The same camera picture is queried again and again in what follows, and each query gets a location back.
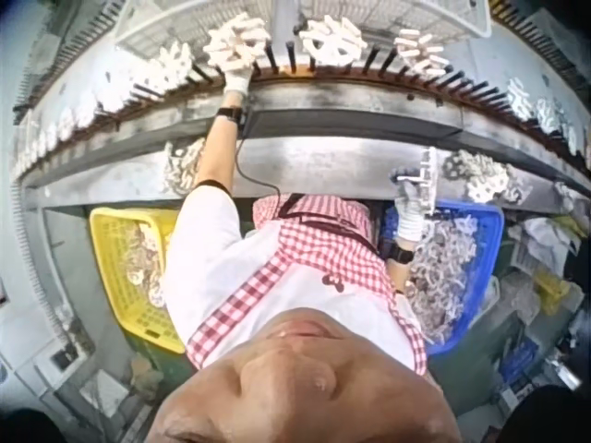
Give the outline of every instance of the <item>blue plastic basket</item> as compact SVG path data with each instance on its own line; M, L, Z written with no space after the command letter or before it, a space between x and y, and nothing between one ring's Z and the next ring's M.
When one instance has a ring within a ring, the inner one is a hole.
M453 200L438 200L438 210L449 210L456 217L471 215L478 221L476 231L476 256L465 265L467 285L464 292L464 312L453 327L452 336L443 344L428 344L427 354L446 353L450 351L463 338L468 331L472 318L478 312L484 293L487 290L488 280L497 260L497 254L501 245L504 216L496 206L479 205ZM392 241L393 233L398 226L398 213L392 204L386 209L380 228L380 251L387 250L383 247Z

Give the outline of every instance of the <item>red gingham apron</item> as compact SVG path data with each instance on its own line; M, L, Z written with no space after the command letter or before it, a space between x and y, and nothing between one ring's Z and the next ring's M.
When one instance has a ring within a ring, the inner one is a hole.
M425 343L419 330L406 321L396 309L392 282L371 244L369 211L354 201L332 196L271 196L253 206L257 229L273 219L282 219L279 248L265 266L218 307L198 327L187 344L187 356L201 368L203 362L224 337L283 277L292 264L322 271L322 281L333 284L337 292L343 284L363 287L388 303L411 343L415 371L427 371Z

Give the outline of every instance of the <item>black watch strap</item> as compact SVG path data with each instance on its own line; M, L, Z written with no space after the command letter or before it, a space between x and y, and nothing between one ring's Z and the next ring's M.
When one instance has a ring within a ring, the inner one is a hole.
M388 258L391 258L396 263L400 263L401 265L407 265L408 263L413 261L413 258L415 258L415 253L413 251L407 251L405 249L402 249L398 246L396 240L394 240L392 242L392 248L390 249L390 254L388 255Z
M217 115L223 115L237 125L242 123L242 108L220 108L218 109Z

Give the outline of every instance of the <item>plastic crate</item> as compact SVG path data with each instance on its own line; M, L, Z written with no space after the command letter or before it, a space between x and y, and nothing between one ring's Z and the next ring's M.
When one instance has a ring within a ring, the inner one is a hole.
M271 31L272 0L128 0L115 27L115 45L149 60L162 46L186 42L196 59L219 28L242 12L262 18Z
M477 219L476 256L464 266L467 285L464 292L464 312L453 327L452 336L443 344L428 344L427 354L435 355L450 351L463 338L487 290L488 280L495 266L499 246L501 245L504 216L496 206L464 203L461 201L438 200L438 210L449 210L457 217L470 215ZM391 241L398 225L398 214L394 206L386 209L380 230L380 243Z
M300 0L300 11L306 18L347 17L365 38L400 29L433 33L441 43L491 34L488 0Z
M515 347L501 362L499 373L506 385L512 384L536 358L538 346L529 338Z
M177 216L177 210L97 208L90 213L90 233L104 288L121 327L174 353L183 353L185 346L176 335L168 311L152 305L148 295L129 282L123 263L129 248L130 225L145 222L158 232L158 259L164 270L164 245Z

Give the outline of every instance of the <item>white cloth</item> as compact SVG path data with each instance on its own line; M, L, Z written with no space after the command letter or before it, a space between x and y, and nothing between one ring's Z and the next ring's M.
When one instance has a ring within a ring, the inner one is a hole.
M279 247L282 221L269 221L247 239L235 204L222 190L201 186L185 201L167 253L163 295L184 344L227 297L262 268ZM323 273L294 265L207 357L207 366L250 339L277 314L296 307L322 311L385 353L414 368L411 343L385 301L346 284L342 293L322 283Z

